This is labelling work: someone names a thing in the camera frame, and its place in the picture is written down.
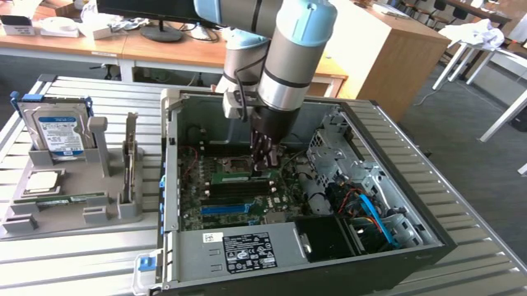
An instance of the hard drive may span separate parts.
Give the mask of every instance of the hard drive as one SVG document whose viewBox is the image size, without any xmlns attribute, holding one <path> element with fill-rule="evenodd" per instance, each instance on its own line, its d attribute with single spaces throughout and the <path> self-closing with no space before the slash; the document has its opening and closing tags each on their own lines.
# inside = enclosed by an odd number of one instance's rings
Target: hard drive
<svg viewBox="0 0 527 296">
<path fill-rule="evenodd" d="M 96 147 L 88 131 L 88 118 L 92 116 L 89 97 L 27 94 L 16 100 L 14 107 L 31 134 L 33 149 L 48 150 L 55 160 L 84 157 L 84 150 Z"/>
</svg>

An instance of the white table leg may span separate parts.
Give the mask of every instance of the white table leg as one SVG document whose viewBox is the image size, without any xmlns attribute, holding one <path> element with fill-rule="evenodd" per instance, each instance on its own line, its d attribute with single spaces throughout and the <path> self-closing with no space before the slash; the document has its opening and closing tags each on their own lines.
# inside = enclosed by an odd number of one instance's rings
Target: white table leg
<svg viewBox="0 0 527 296">
<path fill-rule="evenodd" d="M 527 176 L 527 175 L 525 175 L 525 173 L 527 173 L 527 163 L 523 165 L 521 168 L 519 168 L 517 173 L 519 173 L 520 175 L 523 175 L 523 176 Z"/>
<path fill-rule="evenodd" d="M 341 85 L 343 85 L 341 78 L 331 79 L 331 83 L 329 83 L 328 88 L 325 89 L 325 92 L 324 92 L 324 97 L 336 97 Z"/>
<path fill-rule="evenodd" d="M 468 53 L 467 53 L 467 56 L 464 57 L 464 59 L 463 59 L 463 61 L 461 61 L 461 63 L 459 63 L 459 66 L 457 66 L 457 68 L 455 69 L 452 75 L 448 77 L 448 81 L 449 81 L 449 82 L 452 82 L 452 81 L 457 78 L 459 72 L 461 71 L 464 65 L 467 64 L 468 59 L 472 57 L 472 53 L 473 53 L 473 52 L 475 52 L 475 48 L 471 48 L 469 51 L 468 51 Z"/>
<path fill-rule="evenodd" d="M 496 133 L 496 131 L 500 129 L 500 127 L 505 124 L 507 121 L 509 121 L 512 119 L 512 117 L 525 107 L 525 105 L 527 105 L 527 90 L 519 96 L 519 98 L 512 103 L 512 105 L 509 106 L 507 111 L 503 113 L 503 115 L 499 117 L 496 122 L 492 124 L 491 128 L 485 131 L 485 133 L 479 138 L 479 140 L 481 142 L 488 141 L 488 139 L 492 137 L 492 135 Z"/>
<path fill-rule="evenodd" d="M 123 82 L 133 82 L 133 66 L 135 66 L 133 60 L 119 60 Z"/>
<path fill-rule="evenodd" d="M 467 84 L 471 84 L 471 83 L 472 83 L 472 81 L 473 81 L 475 78 L 476 78 L 476 75 L 477 75 L 479 72 L 480 72 L 480 69 L 483 69 L 483 67 L 488 64 L 488 61 L 489 61 L 491 58 L 493 57 L 493 54 L 495 54 L 495 53 L 496 53 L 496 52 L 492 51 L 492 52 L 489 52 L 489 53 L 487 54 L 487 57 L 483 59 L 481 63 L 479 64 L 479 66 L 477 66 L 477 68 L 476 68 L 476 70 L 473 71 L 472 75 L 469 76 L 469 78 L 468 78 L 468 80 L 467 80 Z"/>
<path fill-rule="evenodd" d="M 465 48 L 467 48 L 467 44 L 461 43 L 457 51 L 455 52 L 455 54 L 452 56 L 451 62 L 448 63 L 447 67 L 444 68 L 441 75 L 439 75 L 439 78 L 435 81 L 433 86 L 431 87 L 432 90 L 436 90 L 439 88 L 439 85 L 441 84 L 444 77 L 447 77 L 448 72 L 452 70 L 452 68 L 455 66 L 455 63 L 457 63 L 457 60 L 461 57 Z"/>
</svg>

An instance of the robotic arm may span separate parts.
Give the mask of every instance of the robotic arm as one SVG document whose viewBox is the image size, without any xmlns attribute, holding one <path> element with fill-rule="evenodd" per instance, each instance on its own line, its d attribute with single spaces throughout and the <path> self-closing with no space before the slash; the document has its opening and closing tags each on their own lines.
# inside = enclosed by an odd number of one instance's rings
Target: robotic arm
<svg viewBox="0 0 527 296">
<path fill-rule="evenodd" d="M 195 7 L 205 20 L 245 31 L 227 43 L 223 78 L 231 85 L 223 107 L 227 117 L 241 113 L 249 119 L 253 170 L 276 167 L 279 143 L 296 120 L 336 9 L 328 0 L 195 0 Z M 232 112 L 239 107 L 241 112 Z"/>
</svg>

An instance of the metal slatted table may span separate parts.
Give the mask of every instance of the metal slatted table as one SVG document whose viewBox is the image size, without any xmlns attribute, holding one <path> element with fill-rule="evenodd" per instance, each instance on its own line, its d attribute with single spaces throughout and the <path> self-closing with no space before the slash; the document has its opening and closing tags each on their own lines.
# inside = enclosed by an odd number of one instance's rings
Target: metal slatted table
<svg viewBox="0 0 527 296">
<path fill-rule="evenodd" d="M 32 93 L 85 96 L 108 118 L 107 142 L 120 147 L 128 112 L 137 112 L 137 141 L 145 151 L 144 219 L 132 224 L 65 231 L 0 242 L 0 295 L 132 295 L 137 254 L 156 248 L 163 88 L 171 86 L 57 77 Z M 367 101 L 349 103 L 375 139 L 449 232 L 459 247 L 392 290 L 376 295 L 527 296 L 527 268 L 439 174 L 384 112 Z M 368 157 L 368 150 L 356 143 Z M 8 208 L 28 161 L 29 135 L 13 115 L 0 132 L 0 215 Z"/>
</svg>

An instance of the power supply label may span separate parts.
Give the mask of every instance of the power supply label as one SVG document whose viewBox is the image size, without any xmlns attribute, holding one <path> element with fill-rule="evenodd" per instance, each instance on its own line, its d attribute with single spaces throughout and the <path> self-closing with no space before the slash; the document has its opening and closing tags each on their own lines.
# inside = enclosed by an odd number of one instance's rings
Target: power supply label
<svg viewBox="0 0 527 296">
<path fill-rule="evenodd" d="M 39 124 L 48 149 L 55 155 L 69 157 L 84 152 L 83 139 L 75 131 L 75 117 L 39 117 Z"/>
<path fill-rule="evenodd" d="M 224 236 L 223 250 L 229 273 L 277 267 L 268 232 Z"/>
</svg>

